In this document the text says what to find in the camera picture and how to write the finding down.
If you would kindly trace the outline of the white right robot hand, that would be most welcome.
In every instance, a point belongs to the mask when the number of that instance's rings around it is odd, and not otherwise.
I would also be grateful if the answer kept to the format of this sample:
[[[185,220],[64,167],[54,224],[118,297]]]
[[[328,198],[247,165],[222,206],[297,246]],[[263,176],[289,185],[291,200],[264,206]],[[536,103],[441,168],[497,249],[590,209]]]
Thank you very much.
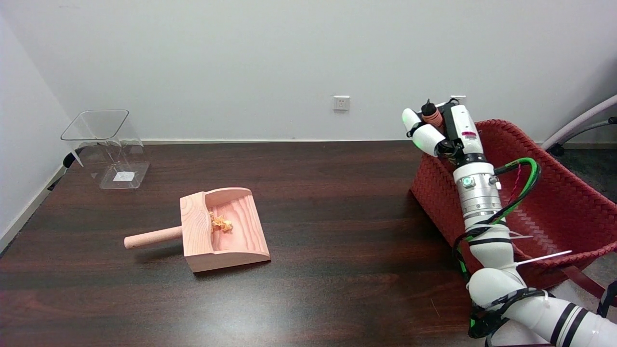
[[[449,160],[455,167],[486,162],[486,156],[464,96],[452,96],[447,102],[430,100],[420,111],[406,108],[402,122],[406,136],[423,153]]]

